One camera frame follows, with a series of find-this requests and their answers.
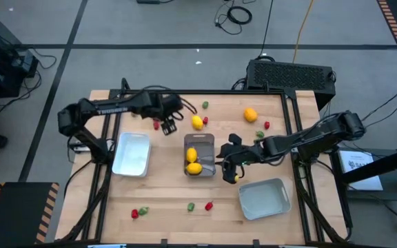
orange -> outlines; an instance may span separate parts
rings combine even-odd
[[[249,122],[254,122],[258,118],[258,114],[255,112],[255,110],[251,107],[247,107],[245,109],[245,119],[246,121]]]

wooden table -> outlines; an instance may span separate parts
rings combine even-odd
[[[106,99],[108,91],[92,91],[90,99]],[[280,96],[272,95],[183,95],[197,107],[200,116],[207,116],[209,124],[201,131],[215,136],[215,152],[227,142],[231,133],[237,133],[243,144],[252,144],[256,138],[255,131],[263,130],[265,121],[271,127],[264,131],[266,136],[286,135],[283,109]],[[304,128],[319,119],[313,92],[297,92],[298,106]],[[209,101],[207,110],[201,108],[203,101]],[[258,112],[255,123],[247,123],[243,110],[253,107]],[[145,178],[129,178],[114,175],[110,184],[110,193],[105,213],[102,242],[121,243],[160,243],[167,238],[170,244],[252,244],[259,239],[261,244],[304,244],[301,217],[292,173],[292,164],[287,156],[282,165],[253,164],[246,167],[246,176],[231,185],[222,179],[221,168],[213,178],[188,178],[183,173],[183,138],[186,134],[197,133],[192,129],[191,113],[182,111],[184,121],[177,121],[178,131],[164,136],[162,131],[155,131],[150,118],[142,120],[140,116],[132,117],[130,113],[121,117],[121,132],[143,132],[150,135],[151,153],[148,173]],[[292,111],[292,130],[295,123]],[[112,133],[113,119],[110,121]],[[103,117],[89,120],[86,127],[94,135],[100,136]],[[90,159],[89,154],[77,155],[72,173]],[[320,159],[329,164],[326,156]],[[63,204],[57,237],[61,238],[85,211],[92,182],[94,165],[83,170],[68,187]],[[347,235],[343,214],[340,208],[334,177],[325,168],[312,167],[314,186],[318,205],[326,219],[338,232]],[[286,214],[270,216],[258,220],[246,220],[238,201],[238,188],[268,178],[280,178],[291,200],[292,208]],[[204,206],[214,201],[214,208],[205,211]],[[187,212],[187,204],[196,204],[193,212]],[[146,216],[132,220],[132,209],[150,207]],[[307,208],[312,240],[316,239],[314,222]],[[92,216],[90,237],[98,218],[97,211]]]

gray tray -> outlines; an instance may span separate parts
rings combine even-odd
[[[183,171],[190,177],[213,176],[216,173],[215,155],[214,155],[214,135],[212,134],[186,134],[185,150],[183,151],[184,164]],[[186,167],[190,163],[186,160],[186,151],[193,147],[197,151],[197,163],[203,166],[203,170],[198,175],[191,175],[187,172]]]
[[[238,189],[240,204],[246,219],[255,220],[290,210],[290,201],[281,179],[273,178],[248,183]]]

floor tile line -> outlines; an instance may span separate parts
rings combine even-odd
[[[33,160],[34,157],[36,156],[39,143],[41,142],[41,137],[45,129],[45,124],[47,123],[48,116],[50,115],[50,110],[52,109],[54,97],[56,96],[56,92],[61,82],[63,71],[65,69],[65,66],[67,65],[68,57],[72,49],[71,47],[72,44],[74,43],[74,39],[76,38],[79,25],[81,24],[82,16],[85,11],[85,7],[87,6],[87,2],[88,0],[82,0],[81,5],[79,6],[79,10],[77,12],[76,19],[74,20],[70,36],[68,37],[67,44],[65,45],[65,50],[63,51],[61,61],[59,62],[56,74],[54,75],[52,86],[50,88],[50,91],[48,92],[47,100],[45,101],[45,105],[42,110],[41,117],[39,118],[39,122],[36,131],[34,132],[34,136],[30,144],[30,148],[28,149],[26,160],[24,161],[24,165],[19,175],[19,179],[18,179],[19,182],[27,181],[28,174],[30,173],[30,170],[32,168]]]

lemon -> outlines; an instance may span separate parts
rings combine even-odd
[[[201,130],[203,128],[203,121],[201,120],[200,116],[192,117],[192,127],[196,130]]]
[[[245,119],[246,121],[249,122],[254,122],[258,118],[258,114],[255,112],[255,110],[251,107],[247,107],[245,109]]]
[[[197,160],[197,151],[193,147],[186,150],[186,160],[190,163]]]
[[[200,174],[202,167],[199,163],[190,163],[187,165],[186,170],[191,175],[198,175]]]

